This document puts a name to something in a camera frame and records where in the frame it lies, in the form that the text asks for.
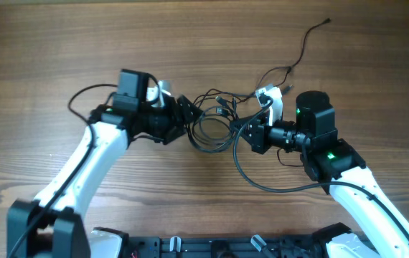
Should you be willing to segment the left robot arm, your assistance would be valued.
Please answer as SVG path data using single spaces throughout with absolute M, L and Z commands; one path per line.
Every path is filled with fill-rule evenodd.
M 82 140 L 55 178 L 32 201 L 16 200 L 7 214 L 8 257 L 124 257 L 129 235 L 96 228 L 83 219 L 113 164 L 139 138 L 167 145 L 186 133 L 202 111 L 185 96 L 173 97 L 165 81 L 122 69 L 112 103 L 83 121 Z

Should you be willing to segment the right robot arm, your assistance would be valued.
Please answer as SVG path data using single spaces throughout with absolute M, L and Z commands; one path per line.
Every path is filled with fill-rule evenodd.
M 274 146 L 297 151 L 311 179 L 310 188 L 321 187 L 358 223 L 371 247 L 352 230 L 337 223 L 312 234 L 311 255 L 316 257 L 409 257 L 409 222 L 378 186 L 361 155 L 338 137 L 335 111 L 329 96 L 307 91 L 296 98 L 296 121 L 275 117 L 281 98 L 258 96 L 261 111 L 230 124 L 237 138 L 244 138 L 254 152 Z

